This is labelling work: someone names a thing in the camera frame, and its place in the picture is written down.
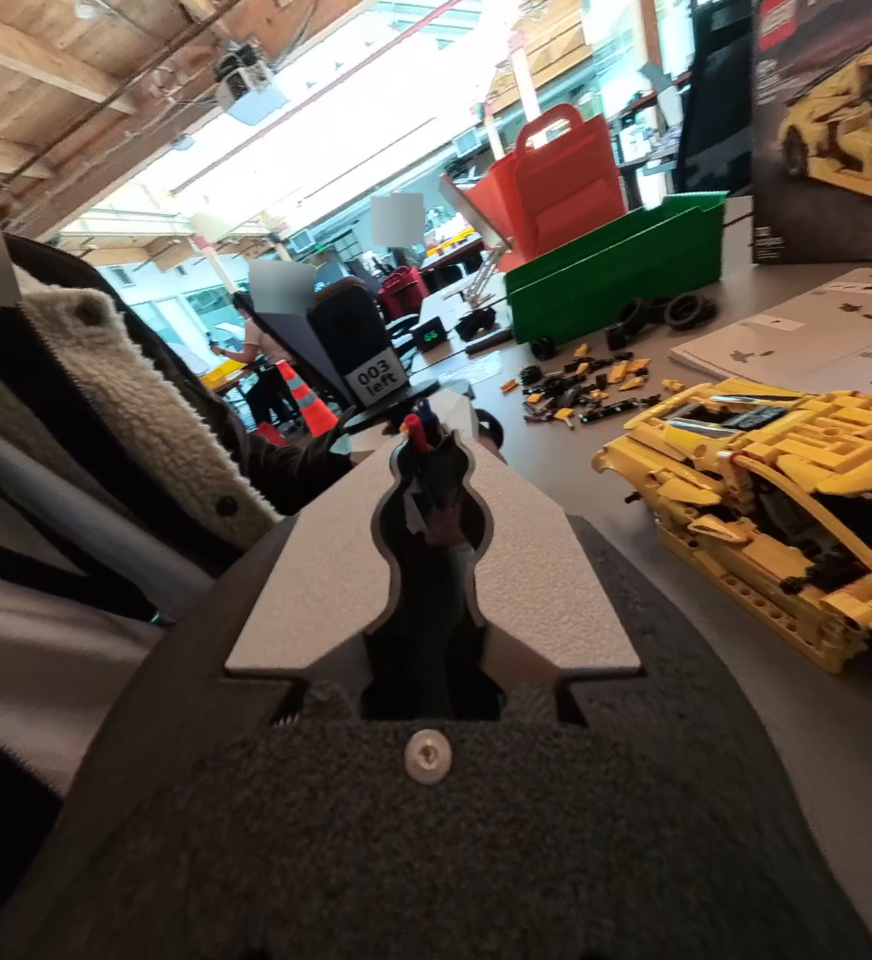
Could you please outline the open instruction booklet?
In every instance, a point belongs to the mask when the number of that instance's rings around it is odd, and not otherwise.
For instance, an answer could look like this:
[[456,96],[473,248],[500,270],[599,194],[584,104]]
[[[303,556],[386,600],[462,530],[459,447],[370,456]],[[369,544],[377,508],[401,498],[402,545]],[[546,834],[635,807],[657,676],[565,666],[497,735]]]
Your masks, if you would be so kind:
[[821,394],[872,394],[872,268],[674,346],[671,358],[718,378]]

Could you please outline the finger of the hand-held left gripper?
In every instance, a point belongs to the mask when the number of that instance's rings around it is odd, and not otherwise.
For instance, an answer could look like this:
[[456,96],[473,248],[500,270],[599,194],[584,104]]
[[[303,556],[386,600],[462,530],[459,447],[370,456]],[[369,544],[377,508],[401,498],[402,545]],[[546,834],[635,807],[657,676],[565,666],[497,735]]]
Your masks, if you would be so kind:
[[479,422],[471,398],[453,389],[440,389],[432,394],[432,411],[444,430],[458,433],[463,439],[479,438]]
[[397,434],[389,431],[387,427],[370,427],[338,438],[330,451],[351,460],[365,460],[378,450],[390,449],[396,444]]

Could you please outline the grey desk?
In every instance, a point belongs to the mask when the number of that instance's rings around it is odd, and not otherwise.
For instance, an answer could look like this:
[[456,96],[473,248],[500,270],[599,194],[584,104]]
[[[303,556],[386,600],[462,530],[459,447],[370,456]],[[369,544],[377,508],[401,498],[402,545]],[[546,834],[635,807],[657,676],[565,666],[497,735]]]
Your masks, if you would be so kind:
[[503,453],[564,510],[584,517],[682,612],[718,654],[777,750],[802,813],[838,882],[872,932],[872,640],[829,675],[765,628],[659,541],[631,488],[591,458],[618,436],[622,416],[569,430],[528,424],[517,390],[501,385],[534,357],[502,346],[501,369],[475,386],[477,406],[501,422]]

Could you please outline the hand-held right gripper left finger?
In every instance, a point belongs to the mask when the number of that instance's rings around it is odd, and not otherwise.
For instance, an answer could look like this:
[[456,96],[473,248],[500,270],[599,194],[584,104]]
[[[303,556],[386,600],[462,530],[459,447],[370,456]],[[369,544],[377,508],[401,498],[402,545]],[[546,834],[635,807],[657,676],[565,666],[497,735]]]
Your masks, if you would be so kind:
[[226,660],[233,677],[327,682],[359,698],[371,681],[365,636],[394,610],[378,522],[398,482],[397,437],[295,518]]

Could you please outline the small yellow black brick assembly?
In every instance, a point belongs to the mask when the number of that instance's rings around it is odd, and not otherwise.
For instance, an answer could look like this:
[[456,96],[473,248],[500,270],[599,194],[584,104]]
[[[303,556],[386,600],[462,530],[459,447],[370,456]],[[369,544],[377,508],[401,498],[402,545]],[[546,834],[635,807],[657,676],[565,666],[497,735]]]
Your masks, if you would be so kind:
[[427,399],[421,399],[410,413],[421,419],[433,450],[419,457],[409,449],[403,435],[405,443],[397,462],[400,475],[408,485],[407,496],[426,520],[433,510],[458,506],[468,461],[454,433],[444,430]]

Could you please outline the grey ceiling mounted unit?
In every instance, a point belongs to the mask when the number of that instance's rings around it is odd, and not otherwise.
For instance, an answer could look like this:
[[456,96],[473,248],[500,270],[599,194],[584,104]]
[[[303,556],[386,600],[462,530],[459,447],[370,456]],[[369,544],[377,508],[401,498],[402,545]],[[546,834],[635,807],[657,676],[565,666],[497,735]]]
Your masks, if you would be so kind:
[[289,102],[264,53],[254,43],[232,47],[214,68],[217,106],[233,120],[255,127]]

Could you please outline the red tote bag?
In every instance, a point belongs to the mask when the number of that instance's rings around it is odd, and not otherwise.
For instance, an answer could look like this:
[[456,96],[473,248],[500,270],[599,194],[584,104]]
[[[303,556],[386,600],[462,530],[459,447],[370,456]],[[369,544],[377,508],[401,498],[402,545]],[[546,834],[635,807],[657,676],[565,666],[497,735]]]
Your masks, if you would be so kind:
[[511,243],[502,273],[627,214],[605,117],[560,103],[520,130],[514,150],[465,192]]

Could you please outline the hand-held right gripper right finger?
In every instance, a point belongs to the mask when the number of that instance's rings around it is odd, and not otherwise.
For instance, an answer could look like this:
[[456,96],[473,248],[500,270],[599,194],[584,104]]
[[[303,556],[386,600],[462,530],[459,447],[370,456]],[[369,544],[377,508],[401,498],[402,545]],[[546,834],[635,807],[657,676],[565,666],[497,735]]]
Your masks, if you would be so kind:
[[482,671],[508,695],[636,676],[640,657],[569,516],[476,440],[460,449],[485,521],[467,587]]

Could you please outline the person's torso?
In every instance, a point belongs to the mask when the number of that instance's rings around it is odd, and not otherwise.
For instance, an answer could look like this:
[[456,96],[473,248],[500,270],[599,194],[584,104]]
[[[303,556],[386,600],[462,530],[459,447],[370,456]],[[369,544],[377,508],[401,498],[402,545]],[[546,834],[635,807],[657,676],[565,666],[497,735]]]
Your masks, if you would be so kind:
[[68,792],[161,640],[282,516],[260,440],[91,267],[4,234],[0,762]]

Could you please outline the pile of loose brick pieces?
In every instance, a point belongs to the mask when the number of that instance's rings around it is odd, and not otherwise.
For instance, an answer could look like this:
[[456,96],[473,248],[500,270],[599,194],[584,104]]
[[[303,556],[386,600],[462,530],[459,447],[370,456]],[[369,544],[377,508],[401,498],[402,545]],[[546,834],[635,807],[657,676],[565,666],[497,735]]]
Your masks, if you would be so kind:
[[527,424],[560,423],[572,430],[644,412],[685,389],[679,379],[654,378],[646,357],[631,351],[596,357],[586,349],[578,347],[560,367],[526,365],[500,392],[520,400]]

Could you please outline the clear plastic bag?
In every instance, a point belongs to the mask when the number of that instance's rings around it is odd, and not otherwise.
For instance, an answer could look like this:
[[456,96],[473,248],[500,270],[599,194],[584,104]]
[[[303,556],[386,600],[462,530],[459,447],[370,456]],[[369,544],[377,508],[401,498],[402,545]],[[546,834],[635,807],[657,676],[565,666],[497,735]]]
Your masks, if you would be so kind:
[[457,363],[448,366],[441,366],[427,375],[436,378],[441,383],[447,383],[453,380],[466,380],[474,386],[491,378],[496,378],[502,373],[502,351],[493,350],[477,356],[457,356]]

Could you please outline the yellow brick toy car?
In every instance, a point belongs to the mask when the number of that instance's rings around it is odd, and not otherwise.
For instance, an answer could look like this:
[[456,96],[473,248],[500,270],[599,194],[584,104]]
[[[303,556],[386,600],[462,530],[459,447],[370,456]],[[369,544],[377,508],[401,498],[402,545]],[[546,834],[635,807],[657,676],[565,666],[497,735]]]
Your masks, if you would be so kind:
[[729,378],[652,400],[592,467],[660,541],[827,673],[872,639],[872,393]]

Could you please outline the toy car box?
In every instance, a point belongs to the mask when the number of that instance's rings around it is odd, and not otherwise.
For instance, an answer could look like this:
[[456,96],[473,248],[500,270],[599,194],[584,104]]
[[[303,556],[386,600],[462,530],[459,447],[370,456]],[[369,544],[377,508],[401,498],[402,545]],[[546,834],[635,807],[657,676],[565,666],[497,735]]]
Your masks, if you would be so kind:
[[757,265],[872,262],[872,1],[753,3]]

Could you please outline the green low storage bin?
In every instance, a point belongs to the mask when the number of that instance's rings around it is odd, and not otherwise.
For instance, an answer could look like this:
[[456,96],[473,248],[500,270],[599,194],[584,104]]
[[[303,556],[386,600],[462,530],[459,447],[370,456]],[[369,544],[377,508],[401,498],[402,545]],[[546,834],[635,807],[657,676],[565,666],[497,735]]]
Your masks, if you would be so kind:
[[609,326],[633,300],[718,282],[727,198],[725,191],[670,195],[510,270],[514,341],[565,344]]

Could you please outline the black flat panel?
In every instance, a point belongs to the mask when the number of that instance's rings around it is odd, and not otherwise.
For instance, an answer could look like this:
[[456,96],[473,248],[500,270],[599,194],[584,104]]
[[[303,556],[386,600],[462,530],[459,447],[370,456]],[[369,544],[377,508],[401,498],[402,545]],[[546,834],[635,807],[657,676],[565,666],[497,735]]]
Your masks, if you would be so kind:
[[264,333],[291,354],[291,365],[311,389],[344,411],[363,410],[362,403],[335,368],[308,316],[262,312],[255,313],[253,318]]

